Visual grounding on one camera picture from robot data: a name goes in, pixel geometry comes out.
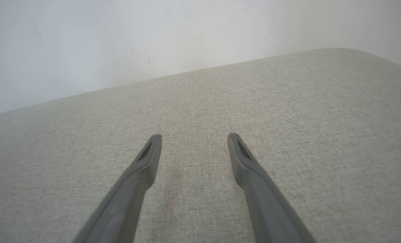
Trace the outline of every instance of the woven fabric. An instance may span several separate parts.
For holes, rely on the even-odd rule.
[[[401,242],[401,66],[332,48],[1,113],[0,243],[72,241],[156,133],[135,242],[254,242],[230,132],[318,242]]]

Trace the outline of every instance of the white wall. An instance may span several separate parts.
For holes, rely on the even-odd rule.
[[[0,112],[325,47],[401,64],[401,0],[0,0]]]

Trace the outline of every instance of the gray fabric surface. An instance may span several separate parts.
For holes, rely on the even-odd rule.
[[[0,242],[70,242],[154,133],[135,241],[253,242],[229,132],[318,242],[401,242],[401,66],[340,48],[0,114]]]

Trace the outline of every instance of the beige fabric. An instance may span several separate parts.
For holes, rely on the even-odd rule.
[[[135,241],[253,242],[229,132],[318,242],[401,242],[401,66],[338,48],[0,114],[0,242],[70,242],[154,133]]]

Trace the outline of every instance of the wall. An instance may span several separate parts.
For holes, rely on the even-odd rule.
[[[326,47],[401,64],[401,0],[0,0],[0,112]]]

